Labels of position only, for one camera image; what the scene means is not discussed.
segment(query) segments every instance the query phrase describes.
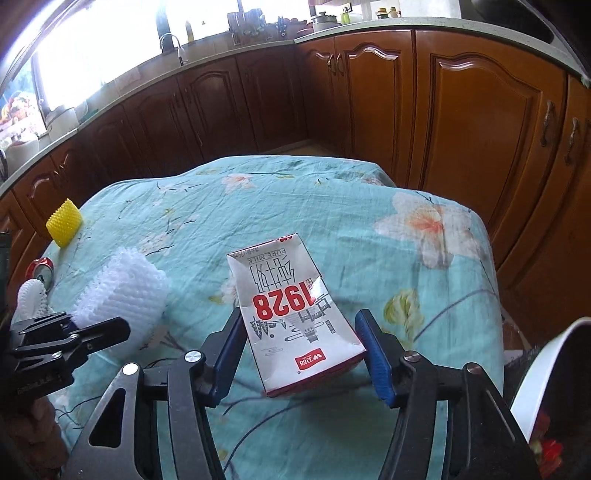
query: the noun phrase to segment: red can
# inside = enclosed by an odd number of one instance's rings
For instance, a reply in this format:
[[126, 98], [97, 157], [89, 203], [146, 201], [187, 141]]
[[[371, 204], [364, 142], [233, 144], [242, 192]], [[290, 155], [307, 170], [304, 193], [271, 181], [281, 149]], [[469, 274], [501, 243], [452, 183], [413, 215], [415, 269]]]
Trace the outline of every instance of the red can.
[[53, 286], [53, 262], [47, 257], [33, 260], [27, 268], [25, 278], [27, 280], [32, 278], [40, 280], [45, 286], [45, 290], [50, 291]]

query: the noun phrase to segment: window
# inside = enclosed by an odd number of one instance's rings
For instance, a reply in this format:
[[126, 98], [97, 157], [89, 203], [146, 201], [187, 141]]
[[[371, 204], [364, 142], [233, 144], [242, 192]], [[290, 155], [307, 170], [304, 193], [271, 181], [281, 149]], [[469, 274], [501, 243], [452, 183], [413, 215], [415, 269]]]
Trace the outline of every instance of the window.
[[[156, 16], [162, 5], [170, 32], [182, 44], [188, 42], [186, 22], [198, 40], [227, 31], [227, 14], [239, 9], [238, 0], [94, 0], [62, 22], [37, 49], [43, 111], [75, 107], [104, 84], [158, 56]], [[269, 23], [280, 15], [310, 18], [308, 0], [242, 0], [242, 5], [245, 11], [262, 8]]]
[[26, 132], [41, 135], [45, 130], [29, 60], [0, 96], [0, 148], [9, 146], [14, 136]]
[[260, 8], [267, 23], [274, 23], [277, 17], [310, 19], [310, 7], [307, 0], [242, 0], [244, 11]]
[[76, 106], [122, 73], [160, 54], [158, 0], [96, 0], [37, 49], [46, 106]]
[[178, 37], [182, 44], [188, 42], [186, 22], [191, 24], [193, 37], [198, 40], [228, 30], [227, 14], [237, 11], [236, 0], [216, 0], [213, 2], [168, 0], [166, 5], [170, 31]]

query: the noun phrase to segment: light blue bedsheet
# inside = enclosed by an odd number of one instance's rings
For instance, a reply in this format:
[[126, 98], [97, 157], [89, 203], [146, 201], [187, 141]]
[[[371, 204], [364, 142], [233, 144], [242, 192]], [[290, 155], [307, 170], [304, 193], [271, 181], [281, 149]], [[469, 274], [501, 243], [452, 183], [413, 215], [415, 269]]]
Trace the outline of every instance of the light blue bedsheet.
[[[224, 325], [235, 301], [228, 252], [297, 232], [350, 322], [369, 308], [383, 330], [434, 364], [475, 361], [502, 386], [501, 314], [485, 227], [455, 202], [395, 188], [374, 164], [223, 158], [177, 177], [111, 185], [82, 215], [72, 243], [47, 250], [56, 266], [50, 305], [71, 311], [111, 253], [138, 248], [172, 285], [162, 326], [132, 358], [142, 366], [198, 348]], [[51, 396], [70, 445], [120, 366], [92, 355], [74, 385]], [[246, 348], [229, 396], [208, 409], [226, 477], [377, 478], [397, 412], [378, 400], [368, 379], [361, 363], [322, 388], [269, 399]], [[445, 438], [439, 406], [433, 479]], [[163, 467], [165, 478], [174, 478], [166, 452]]]

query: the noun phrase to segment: milk carton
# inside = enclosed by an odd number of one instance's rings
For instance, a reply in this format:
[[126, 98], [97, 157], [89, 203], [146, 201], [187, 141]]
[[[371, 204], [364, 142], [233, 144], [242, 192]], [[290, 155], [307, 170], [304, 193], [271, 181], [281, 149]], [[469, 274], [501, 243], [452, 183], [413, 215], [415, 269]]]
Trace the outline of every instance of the milk carton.
[[302, 390], [361, 360], [365, 348], [297, 233], [231, 253], [228, 264], [268, 396]]

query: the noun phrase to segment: wooden cabinet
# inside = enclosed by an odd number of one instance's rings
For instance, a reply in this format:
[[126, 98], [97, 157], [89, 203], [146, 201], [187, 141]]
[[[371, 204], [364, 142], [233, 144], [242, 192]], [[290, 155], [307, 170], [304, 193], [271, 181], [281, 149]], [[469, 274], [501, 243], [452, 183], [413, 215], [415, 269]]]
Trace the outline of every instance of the wooden cabinet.
[[12, 234], [7, 300], [14, 308], [18, 289], [25, 281], [27, 267], [31, 261], [41, 256], [49, 240], [36, 233], [12, 192], [0, 199], [0, 231], [10, 231]]
[[308, 136], [336, 155], [343, 155], [342, 127], [336, 112], [339, 77], [336, 76], [335, 40], [333, 37], [320, 38], [300, 43], [296, 49]]
[[187, 70], [177, 80], [205, 161], [256, 153], [234, 58]]
[[556, 159], [523, 232], [498, 269], [501, 302], [530, 342], [591, 313], [591, 92], [571, 77]]
[[540, 197], [564, 116], [566, 74], [515, 47], [417, 31], [409, 186], [484, 221], [501, 265]]
[[410, 30], [335, 37], [345, 156], [377, 163], [406, 185], [414, 113]]
[[60, 176], [61, 191], [78, 208], [108, 184], [102, 169], [80, 147], [78, 137], [56, 147], [51, 158]]
[[306, 119], [294, 47], [238, 55], [238, 68], [260, 152], [306, 138]]
[[151, 177], [131, 131], [125, 111], [116, 105], [80, 132], [84, 150], [101, 167], [108, 184]]
[[297, 48], [310, 138], [377, 163], [405, 186], [414, 115], [411, 31], [338, 35]]
[[201, 165], [197, 137], [174, 77], [142, 90], [123, 107], [152, 175], [178, 175]]
[[49, 243], [50, 241], [47, 238], [34, 232], [31, 241], [27, 244], [20, 257], [14, 257], [13, 260], [11, 251], [11, 261], [14, 262], [14, 271], [8, 281], [7, 288], [8, 304], [10, 306], [17, 306], [18, 289], [26, 281], [27, 268], [33, 260], [41, 258]]
[[40, 235], [48, 241], [51, 235], [45, 226], [48, 218], [66, 200], [63, 176], [48, 155], [25, 173], [12, 188], [17, 202]]
[[10, 232], [12, 235], [10, 273], [8, 274], [10, 278], [18, 260], [35, 233], [34, 227], [25, 216], [12, 192], [7, 192], [0, 200], [0, 231]]

